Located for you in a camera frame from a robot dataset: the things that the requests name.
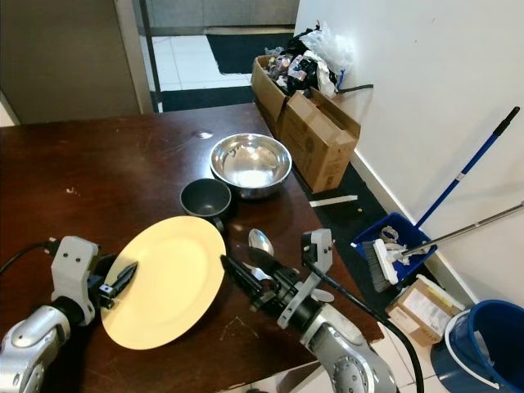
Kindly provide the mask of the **grey door frame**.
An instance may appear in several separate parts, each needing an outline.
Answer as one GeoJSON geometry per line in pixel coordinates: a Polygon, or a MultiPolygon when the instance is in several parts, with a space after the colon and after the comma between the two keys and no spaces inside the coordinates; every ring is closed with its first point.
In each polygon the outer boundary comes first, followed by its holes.
{"type": "Polygon", "coordinates": [[[138,28],[141,21],[138,15],[138,0],[112,0],[115,4],[117,25],[120,29],[121,42],[126,52],[132,86],[138,102],[139,111],[143,115],[155,113],[156,105],[153,97],[151,63],[147,60],[147,50],[142,48],[145,36],[138,28]]]}

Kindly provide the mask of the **small dark grey bowl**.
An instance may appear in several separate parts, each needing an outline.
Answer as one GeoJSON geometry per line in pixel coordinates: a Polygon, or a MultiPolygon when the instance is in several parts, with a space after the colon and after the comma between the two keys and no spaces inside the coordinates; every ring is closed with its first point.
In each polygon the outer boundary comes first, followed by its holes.
{"type": "Polygon", "coordinates": [[[181,190],[179,200],[188,214],[218,226],[232,204],[233,194],[220,180],[199,178],[181,190]]]}

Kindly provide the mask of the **white plastic bag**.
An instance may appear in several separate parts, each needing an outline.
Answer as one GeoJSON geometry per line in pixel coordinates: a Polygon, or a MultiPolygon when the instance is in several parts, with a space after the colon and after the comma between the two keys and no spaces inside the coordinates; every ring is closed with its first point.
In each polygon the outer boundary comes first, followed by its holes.
{"type": "Polygon", "coordinates": [[[330,29],[326,29],[325,23],[319,20],[314,29],[300,37],[300,41],[324,61],[328,75],[334,78],[330,83],[331,93],[340,94],[345,76],[355,64],[355,46],[352,42],[331,33],[330,29]]]}

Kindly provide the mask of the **open cardboard box with rubbish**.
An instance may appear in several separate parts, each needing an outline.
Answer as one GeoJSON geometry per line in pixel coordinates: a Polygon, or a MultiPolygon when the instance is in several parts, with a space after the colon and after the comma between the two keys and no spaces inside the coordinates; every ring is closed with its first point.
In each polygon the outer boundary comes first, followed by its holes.
{"type": "Polygon", "coordinates": [[[276,56],[258,56],[252,63],[251,89],[255,94],[255,104],[273,135],[280,129],[281,118],[292,95],[285,94],[269,76],[269,68],[276,56]]]}

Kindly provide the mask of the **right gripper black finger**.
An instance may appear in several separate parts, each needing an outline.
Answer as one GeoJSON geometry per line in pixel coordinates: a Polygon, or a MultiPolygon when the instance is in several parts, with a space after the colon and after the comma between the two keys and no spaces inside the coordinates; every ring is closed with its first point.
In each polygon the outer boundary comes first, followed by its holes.
{"type": "Polygon", "coordinates": [[[225,273],[233,278],[241,291],[247,295],[258,295],[265,291],[264,284],[244,264],[228,255],[221,255],[220,259],[225,273]]]}
{"type": "Polygon", "coordinates": [[[262,310],[267,304],[267,289],[254,274],[231,273],[233,283],[246,295],[251,312],[262,310]]]}

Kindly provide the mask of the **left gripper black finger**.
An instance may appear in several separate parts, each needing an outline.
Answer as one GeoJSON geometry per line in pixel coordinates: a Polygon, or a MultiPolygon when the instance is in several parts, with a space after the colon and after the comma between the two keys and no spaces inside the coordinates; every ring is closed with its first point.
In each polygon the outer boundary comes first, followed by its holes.
{"type": "Polygon", "coordinates": [[[115,281],[110,284],[112,291],[123,291],[132,281],[135,276],[136,269],[138,269],[138,262],[133,262],[124,266],[117,274],[115,281]]]}

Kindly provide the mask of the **black rubbish bag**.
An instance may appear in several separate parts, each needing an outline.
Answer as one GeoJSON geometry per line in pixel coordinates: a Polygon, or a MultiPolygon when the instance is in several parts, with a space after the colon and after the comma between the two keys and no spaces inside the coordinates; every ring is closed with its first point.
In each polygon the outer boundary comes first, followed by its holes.
{"type": "Polygon", "coordinates": [[[319,25],[289,38],[286,47],[266,50],[269,59],[263,60],[263,70],[285,95],[296,91],[308,95],[311,88],[319,90],[321,82],[329,82],[330,71],[325,60],[311,52],[304,41],[314,31],[319,31],[319,25]]]}

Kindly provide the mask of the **black floor mat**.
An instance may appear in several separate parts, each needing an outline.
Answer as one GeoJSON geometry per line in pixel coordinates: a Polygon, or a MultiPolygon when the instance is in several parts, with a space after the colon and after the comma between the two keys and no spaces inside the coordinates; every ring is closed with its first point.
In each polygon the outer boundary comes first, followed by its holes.
{"type": "Polygon", "coordinates": [[[222,75],[250,74],[251,63],[266,49],[284,47],[292,33],[278,34],[207,34],[207,42],[222,75]]]}

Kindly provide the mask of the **round yellow plate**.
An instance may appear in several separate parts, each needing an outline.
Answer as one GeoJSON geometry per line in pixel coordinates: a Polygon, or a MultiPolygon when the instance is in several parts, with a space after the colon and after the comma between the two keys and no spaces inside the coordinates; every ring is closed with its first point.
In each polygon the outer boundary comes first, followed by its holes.
{"type": "Polygon", "coordinates": [[[143,229],[115,257],[105,284],[131,264],[136,272],[102,326],[117,345],[149,350],[176,340],[202,317],[224,280],[226,246],[209,221],[176,216],[143,229]]]}

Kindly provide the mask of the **small labelled cardboard box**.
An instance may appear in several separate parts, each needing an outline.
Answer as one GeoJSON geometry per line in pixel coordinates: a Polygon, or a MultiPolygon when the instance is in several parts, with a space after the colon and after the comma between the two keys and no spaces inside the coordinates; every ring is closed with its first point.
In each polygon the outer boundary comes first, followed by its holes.
{"type": "Polygon", "coordinates": [[[445,289],[422,274],[386,307],[389,319],[414,344],[431,347],[443,340],[450,319],[466,310],[445,289]]]}

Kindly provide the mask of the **silver metal spoon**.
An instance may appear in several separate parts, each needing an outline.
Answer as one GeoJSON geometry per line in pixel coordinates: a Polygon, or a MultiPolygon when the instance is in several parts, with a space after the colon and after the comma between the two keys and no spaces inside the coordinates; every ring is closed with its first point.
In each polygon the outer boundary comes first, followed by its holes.
{"type": "Polygon", "coordinates": [[[248,246],[251,261],[269,263],[276,259],[272,241],[258,228],[252,228],[248,233],[248,246]]]}

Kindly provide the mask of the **large closed cardboard box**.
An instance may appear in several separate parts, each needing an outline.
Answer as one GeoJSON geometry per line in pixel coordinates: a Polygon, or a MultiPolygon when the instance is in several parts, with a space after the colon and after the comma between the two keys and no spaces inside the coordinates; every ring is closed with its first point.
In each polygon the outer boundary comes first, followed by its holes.
{"type": "Polygon", "coordinates": [[[312,193],[341,184],[360,136],[360,124],[317,89],[296,91],[278,117],[277,140],[312,193]]]}

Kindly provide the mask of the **white strip of paper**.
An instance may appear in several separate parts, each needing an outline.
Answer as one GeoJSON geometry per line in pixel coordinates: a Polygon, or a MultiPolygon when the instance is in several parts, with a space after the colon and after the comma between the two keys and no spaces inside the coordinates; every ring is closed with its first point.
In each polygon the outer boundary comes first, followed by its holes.
{"type": "Polygon", "coordinates": [[[337,197],[331,197],[331,198],[326,198],[326,199],[321,199],[321,200],[311,200],[309,202],[309,205],[311,207],[340,205],[341,203],[355,201],[357,198],[359,198],[359,196],[357,195],[337,196],[337,197]]]}

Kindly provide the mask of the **blue dustpan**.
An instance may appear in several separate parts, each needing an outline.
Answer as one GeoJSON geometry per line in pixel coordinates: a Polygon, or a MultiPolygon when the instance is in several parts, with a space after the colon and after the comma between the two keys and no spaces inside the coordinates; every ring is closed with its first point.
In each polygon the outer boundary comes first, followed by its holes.
{"type": "MultiPolygon", "coordinates": [[[[412,224],[411,221],[405,219],[404,216],[401,216],[398,213],[390,213],[385,218],[377,221],[376,224],[372,224],[370,228],[366,229],[366,231],[363,231],[358,236],[356,236],[356,238],[352,240],[351,245],[357,250],[357,252],[359,252],[360,255],[362,255],[363,252],[360,250],[360,246],[355,246],[355,241],[371,241],[377,240],[378,238],[381,238],[383,241],[388,243],[399,243],[401,246],[418,246],[418,244],[422,243],[422,241],[430,240],[430,238],[424,232],[422,232],[421,229],[415,229],[414,224],[412,224]]],[[[427,259],[429,259],[433,254],[427,255],[427,259]]],[[[409,278],[414,277],[420,267],[423,265],[424,262],[422,265],[417,266],[416,272],[412,273],[411,277],[409,278]]],[[[373,280],[377,280],[378,274],[373,272],[371,267],[369,268],[371,270],[373,284],[373,280]]]]}

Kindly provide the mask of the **large steel bowl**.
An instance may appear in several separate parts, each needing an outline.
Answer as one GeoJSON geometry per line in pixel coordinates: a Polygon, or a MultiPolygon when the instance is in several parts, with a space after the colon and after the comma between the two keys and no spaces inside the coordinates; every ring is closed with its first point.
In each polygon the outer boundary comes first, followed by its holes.
{"type": "Polygon", "coordinates": [[[239,133],[226,136],[207,154],[214,177],[243,200],[263,200],[277,194],[291,175],[287,147],[272,136],[239,133]]]}

